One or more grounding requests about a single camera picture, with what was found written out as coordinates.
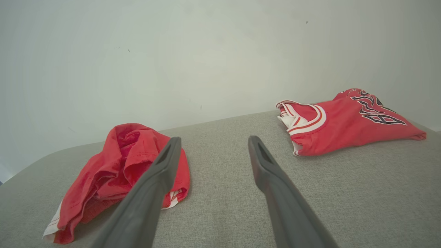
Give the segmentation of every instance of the couch cushion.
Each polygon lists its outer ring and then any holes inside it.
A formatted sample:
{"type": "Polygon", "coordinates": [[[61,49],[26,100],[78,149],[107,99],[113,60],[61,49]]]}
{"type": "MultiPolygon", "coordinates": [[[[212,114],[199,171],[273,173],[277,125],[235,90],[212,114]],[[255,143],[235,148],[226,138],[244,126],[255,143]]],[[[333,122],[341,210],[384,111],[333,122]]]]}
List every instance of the couch cushion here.
{"type": "MultiPolygon", "coordinates": [[[[161,212],[154,247],[275,247],[264,195],[254,184],[247,139],[259,136],[341,247],[439,247],[441,136],[294,157],[270,111],[161,131],[180,136],[191,173],[188,197],[161,212]]],[[[41,240],[63,195],[103,143],[35,162],[0,187],[0,246],[41,240]]],[[[115,206],[76,229],[65,247],[87,247],[115,206]]]]}

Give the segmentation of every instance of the white trim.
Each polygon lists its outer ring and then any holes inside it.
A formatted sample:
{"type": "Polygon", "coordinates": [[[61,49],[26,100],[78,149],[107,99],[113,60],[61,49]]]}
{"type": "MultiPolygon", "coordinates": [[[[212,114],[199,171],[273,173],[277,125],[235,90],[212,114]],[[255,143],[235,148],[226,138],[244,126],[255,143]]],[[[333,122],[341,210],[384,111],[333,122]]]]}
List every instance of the white trim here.
{"type": "Polygon", "coordinates": [[[292,146],[294,147],[294,151],[292,152],[292,154],[294,154],[294,156],[300,156],[299,155],[299,151],[301,149],[303,149],[302,145],[297,144],[296,142],[292,141],[292,146]]]}
{"type": "Polygon", "coordinates": [[[175,197],[173,200],[171,200],[170,201],[170,206],[168,206],[168,207],[163,207],[163,208],[161,208],[161,210],[164,210],[164,209],[169,209],[169,208],[171,208],[171,207],[174,207],[174,206],[176,206],[176,204],[178,204],[179,202],[178,202],[178,194],[181,192],[181,190],[178,190],[178,191],[170,191],[170,193],[168,194],[168,196],[170,197],[170,199],[173,199],[173,197],[175,197]]]}
{"type": "Polygon", "coordinates": [[[295,135],[295,134],[299,134],[299,133],[305,133],[305,132],[310,132],[313,131],[319,127],[321,127],[325,121],[326,121],[326,112],[325,110],[318,106],[318,105],[311,105],[311,107],[313,107],[316,111],[317,111],[317,116],[312,120],[312,121],[308,121],[305,124],[302,125],[296,125],[293,128],[295,128],[294,130],[288,130],[289,135],[295,135]]]}
{"type": "Polygon", "coordinates": [[[54,217],[52,217],[51,222],[49,222],[45,232],[43,233],[43,239],[51,243],[53,243],[55,240],[55,233],[59,231],[58,222],[60,222],[61,203],[63,203],[63,201],[60,202],[60,205],[58,206],[58,209],[55,212],[54,217]]]}
{"type": "Polygon", "coordinates": [[[311,121],[307,121],[306,123],[297,124],[297,125],[295,125],[295,126],[293,125],[293,126],[291,126],[291,127],[288,127],[288,130],[287,130],[287,131],[288,131],[289,135],[294,135],[294,134],[298,134],[298,133],[310,132],[310,131],[312,131],[312,130],[315,130],[315,129],[321,127],[321,126],[325,123],[325,121],[326,121],[326,112],[325,112],[325,110],[324,110],[321,106],[319,106],[319,105],[303,104],[303,103],[299,103],[299,102],[296,102],[296,101],[283,100],[283,101],[278,102],[278,103],[276,104],[276,107],[277,107],[277,108],[284,107],[285,110],[289,110],[289,111],[287,112],[287,114],[288,114],[289,116],[292,116],[292,117],[300,117],[300,118],[303,118],[304,120],[306,120],[304,117],[300,116],[300,115],[294,110],[294,108],[293,108],[290,104],[298,104],[298,105],[303,105],[303,106],[310,106],[310,107],[312,107],[312,108],[315,110],[315,112],[317,113],[317,116],[316,116],[313,120],[311,120],[311,121]]]}
{"type": "Polygon", "coordinates": [[[278,116],[277,118],[283,122],[287,130],[293,128],[295,124],[301,125],[303,123],[308,122],[305,118],[301,116],[291,117],[287,114],[284,114],[283,116],[278,116]]]}

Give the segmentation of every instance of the basketball jersey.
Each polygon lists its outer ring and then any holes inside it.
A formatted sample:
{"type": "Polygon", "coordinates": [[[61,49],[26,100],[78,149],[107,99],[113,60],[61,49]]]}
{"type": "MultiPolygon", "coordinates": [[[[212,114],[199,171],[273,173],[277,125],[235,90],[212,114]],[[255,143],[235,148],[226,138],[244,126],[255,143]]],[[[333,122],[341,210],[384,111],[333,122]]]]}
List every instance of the basketball jersey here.
{"type": "Polygon", "coordinates": [[[296,156],[321,155],[376,141],[426,138],[426,132],[361,89],[342,91],[332,101],[301,104],[284,100],[276,107],[296,156]]]}

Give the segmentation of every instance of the clothing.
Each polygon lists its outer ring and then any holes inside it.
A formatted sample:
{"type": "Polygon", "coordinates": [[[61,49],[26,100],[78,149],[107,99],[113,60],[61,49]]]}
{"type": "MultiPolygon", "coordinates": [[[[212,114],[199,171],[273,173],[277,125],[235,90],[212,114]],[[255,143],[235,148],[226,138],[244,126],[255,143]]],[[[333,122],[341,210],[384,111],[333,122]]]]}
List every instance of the clothing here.
{"type": "MultiPolygon", "coordinates": [[[[121,201],[169,140],[141,124],[114,127],[103,151],[87,162],[67,191],[43,237],[59,244],[72,242],[77,224],[88,223],[104,209],[121,201]]],[[[182,150],[175,183],[164,197],[163,209],[182,201],[189,188],[190,171],[182,150]]]]}
{"type": "Polygon", "coordinates": [[[426,132],[361,89],[342,91],[332,101],[301,104],[284,100],[276,107],[296,156],[321,155],[376,141],[426,138],[426,132]]]}

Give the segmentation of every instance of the gray upholstered couch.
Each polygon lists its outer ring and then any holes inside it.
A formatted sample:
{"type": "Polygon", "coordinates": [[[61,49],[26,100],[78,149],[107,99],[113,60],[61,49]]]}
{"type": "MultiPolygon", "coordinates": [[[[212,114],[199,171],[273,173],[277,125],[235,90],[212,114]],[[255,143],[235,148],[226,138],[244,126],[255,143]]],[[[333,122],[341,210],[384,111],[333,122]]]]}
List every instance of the gray upholstered couch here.
{"type": "MultiPolygon", "coordinates": [[[[161,131],[182,137],[188,197],[161,212],[154,247],[275,247],[247,149],[258,135],[341,247],[441,247],[441,135],[294,157],[277,111],[161,131]]],[[[0,187],[0,247],[61,247],[43,231],[103,143],[55,152],[0,187]]],[[[65,247],[87,247],[116,206],[65,247]]]]}

